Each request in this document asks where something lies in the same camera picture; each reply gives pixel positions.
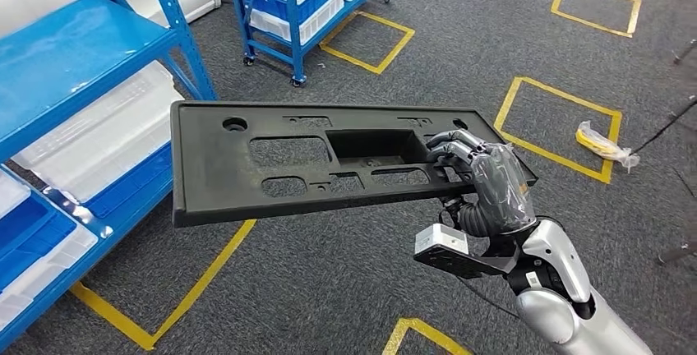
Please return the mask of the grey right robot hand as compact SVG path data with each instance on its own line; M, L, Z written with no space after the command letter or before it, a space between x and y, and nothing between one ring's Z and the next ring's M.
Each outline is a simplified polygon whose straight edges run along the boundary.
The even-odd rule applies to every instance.
M455 228L475 237L523 232L537 224L521 163L511 145L485 141L464 129L443 131L426 143L427 159L468 169L478 200L459 198L445 208Z

